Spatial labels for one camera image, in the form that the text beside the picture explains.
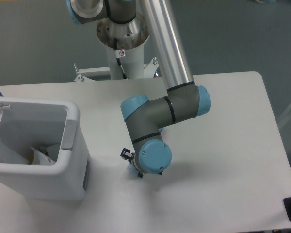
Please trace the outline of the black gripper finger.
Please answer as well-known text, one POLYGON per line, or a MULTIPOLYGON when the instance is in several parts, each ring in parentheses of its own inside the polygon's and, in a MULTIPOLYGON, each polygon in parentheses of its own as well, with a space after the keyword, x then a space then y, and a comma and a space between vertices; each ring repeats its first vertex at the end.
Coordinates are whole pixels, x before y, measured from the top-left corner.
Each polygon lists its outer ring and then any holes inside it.
POLYGON ((129 162, 132 161, 132 153, 130 152, 129 149, 127 148, 123 148, 121 154, 120 154, 121 158, 123 158, 124 160, 128 160, 129 162))

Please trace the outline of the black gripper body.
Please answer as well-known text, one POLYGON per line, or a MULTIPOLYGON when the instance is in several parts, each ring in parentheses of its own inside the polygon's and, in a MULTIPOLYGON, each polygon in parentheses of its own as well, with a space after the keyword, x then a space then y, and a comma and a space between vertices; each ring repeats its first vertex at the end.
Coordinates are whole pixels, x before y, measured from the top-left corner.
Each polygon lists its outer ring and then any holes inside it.
MULTIPOLYGON (((136 171, 137 176, 138 176, 138 177, 143 177, 143 176, 145 175, 145 173, 144 173, 144 172, 141 172, 141 171, 139 170, 139 168, 137 167, 137 165, 136 165, 135 162, 134 162, 134 157, 135 157, 135 153, 132 152, 132 153, 131 153, 130 164, 131 164, 131 166, 134 168, 134 170, 136 171)), ((158 174, 158 175, 162 175, 162 174, 163 174, 163 171, 164 171, 164 168, 161 167, 161 168, 160 168, 160 171, 157 172, 156 174, 158 174)))

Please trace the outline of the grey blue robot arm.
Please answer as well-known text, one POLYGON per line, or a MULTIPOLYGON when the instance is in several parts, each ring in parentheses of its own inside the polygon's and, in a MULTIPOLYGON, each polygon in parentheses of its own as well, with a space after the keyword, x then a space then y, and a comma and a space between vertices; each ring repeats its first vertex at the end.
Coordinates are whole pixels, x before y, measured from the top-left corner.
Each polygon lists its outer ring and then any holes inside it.
POLYGON ((206 114, 211 108, 207 89, 196 85, 190 72, 171 2, 143 0, 142 14, 137 13, 133 0, 68 0, 66 5, 74 23, 98 21, 97 34, 112 49, 123 80, 129 74, 123 66, 122 53, 152 39, 167 94, 154 100, 137 95, 121 103, 134 147, 134 152, 123 149, 121 157, 138 177, 161 175, 172 160, 162 129, 206 114))

